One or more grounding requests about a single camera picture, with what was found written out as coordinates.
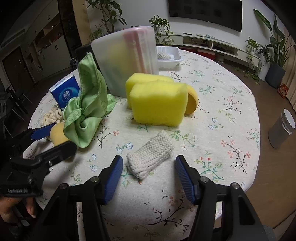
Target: tv stand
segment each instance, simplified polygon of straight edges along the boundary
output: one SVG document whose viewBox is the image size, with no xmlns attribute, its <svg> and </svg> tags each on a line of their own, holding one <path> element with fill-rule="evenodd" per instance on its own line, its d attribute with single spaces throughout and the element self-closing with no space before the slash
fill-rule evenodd
<svg viewBox="0 0 296 241">
<path fill-rule="evenodd" d="M 245 50 L 231 43 L 192 33 L 173 33 L 169 34 L 169 36 L 170 39 L 174 40 L 173 45 L 176 47 L 184 46 L 186 48 L 192 48 L 193 50 L 205 49 L 213 51 L 224 55 L 225 59 L 243 64 L 245 66 L 248 66 L 250 61 L 248 57 L 249 54 Z M 259 57 L 254 56 L 253 61 L 253 65 L 257 67 L 259 64 Z"/>
</svg>

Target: finger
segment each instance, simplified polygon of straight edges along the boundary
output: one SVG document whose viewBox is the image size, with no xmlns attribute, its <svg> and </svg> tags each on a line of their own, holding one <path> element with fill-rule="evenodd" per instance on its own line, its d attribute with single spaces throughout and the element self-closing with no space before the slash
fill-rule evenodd
<svg viewBox="0 0 296 241">
<path fill-rule="evenodd" d="M 5 213 L 11 207 L 18 204 L 21 200 L 21 198 L 0 196 L 0 213 Z"/>
<path fill-rule="evenodd" d="M 26 209 L 27 212 L 32 215 L 33 218 L 36 218 L 36 202 L 35 199 L 33 197 L 28 197 L 26 199 Z"/>
<path fill-rule="evenodd" d="M 21 198 L 0 197 L 0 214 L 6 223 L 18 223 L 17 217 L 14 215 L 12 207 L 19 203 Z"/>
</svg>

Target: blue tissue box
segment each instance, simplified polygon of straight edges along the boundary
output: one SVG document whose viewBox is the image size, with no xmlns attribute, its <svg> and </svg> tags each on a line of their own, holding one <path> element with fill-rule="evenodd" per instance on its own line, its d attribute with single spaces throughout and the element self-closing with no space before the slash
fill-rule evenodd
<svg viewBox="0 0 296 241">
<path fill-rule="evenodd" d="M 65 108 L 72 97 L 80 94 L 80 88 L 73 74 L 67 75 L 49 89 L 60 108 Z"/>
</svg>

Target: round table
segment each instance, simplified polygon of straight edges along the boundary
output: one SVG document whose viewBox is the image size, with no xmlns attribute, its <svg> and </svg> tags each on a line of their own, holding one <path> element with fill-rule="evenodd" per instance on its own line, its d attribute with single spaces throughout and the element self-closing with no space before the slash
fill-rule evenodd
<svg viewBox="0 0 296 241">
<path fill-rule="evenodd" d="M 193 86 L 199 95 L 194 114 L 186 115 L 177 128 L 141 125 L 133 120 L 125 98 L 106 115 L 91 144 L 79 149 L 74 160 L 62 162 L 45 177 L 42 208 L 61 183 L 82 184 L 108 167 L 115 155 L 126 154 L 143 146 L 161 130 L 173 139 L 173 157 L 184 155 L 189 166 L 216 183 L 237 182 L 246 191 L 253 183 L 259 153 L 260 126 L 255 98 L 235 75 L 200 55 L 181 51 L 184 61 L 176 69 L 160 71 L 176 82 Z M 72 72 L 79 82 L 78 70 Z M 29 127 L 40 127 L 40 120 L 56 101 L 50 93 L 39 103 Z M 52 148 L 46 138 L 33 143 L 25 158 Z M 111 240 L 181 240 L 190 233 L 196 213 L 186 199 L 174 170 L 174 159 L 168 159 L 152 170 L 144 180 L 135 178 L 124 166 L 113 199 L 102 207 Z M 216 218 L 222 205 L 217 203 Z M 77 204 L 80 240 L 83 232 L 82 205 Z"/>
</svg>

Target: green cloth napkin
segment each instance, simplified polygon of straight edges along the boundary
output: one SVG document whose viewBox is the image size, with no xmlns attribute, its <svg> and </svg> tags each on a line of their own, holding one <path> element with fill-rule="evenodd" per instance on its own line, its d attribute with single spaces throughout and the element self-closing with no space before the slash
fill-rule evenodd
<svg viewBox="0 0 296 241">
<path fill-rule="evenodd" d="M 91 53 L 79 62 L 81 95 L 69 100 L 64 109 L 64 134 L 81 148 L 87 147 L 102 117 L 113 110 L 116 99 L 107 95 L 107 85 Z"/>
</svg>

